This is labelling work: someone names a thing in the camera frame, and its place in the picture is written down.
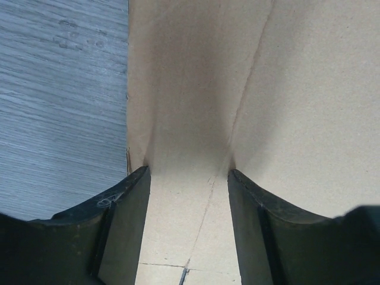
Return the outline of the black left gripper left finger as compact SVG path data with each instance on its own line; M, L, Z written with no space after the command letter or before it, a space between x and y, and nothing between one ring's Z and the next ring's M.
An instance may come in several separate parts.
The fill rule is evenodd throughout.
M138 168L48 220L1 215L2 284L134 284L151 174Z

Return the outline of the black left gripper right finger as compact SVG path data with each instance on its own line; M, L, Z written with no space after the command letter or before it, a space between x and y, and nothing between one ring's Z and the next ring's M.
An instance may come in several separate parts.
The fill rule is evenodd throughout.
M327 218L228 174L242 284L378 284L379 207Z

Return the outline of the brown cardboard box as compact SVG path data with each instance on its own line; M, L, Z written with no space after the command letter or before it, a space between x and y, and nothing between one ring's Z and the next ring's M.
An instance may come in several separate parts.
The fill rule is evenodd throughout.
M137 284L239 284L229 169L326 217L379 203L378 1L131 1Z

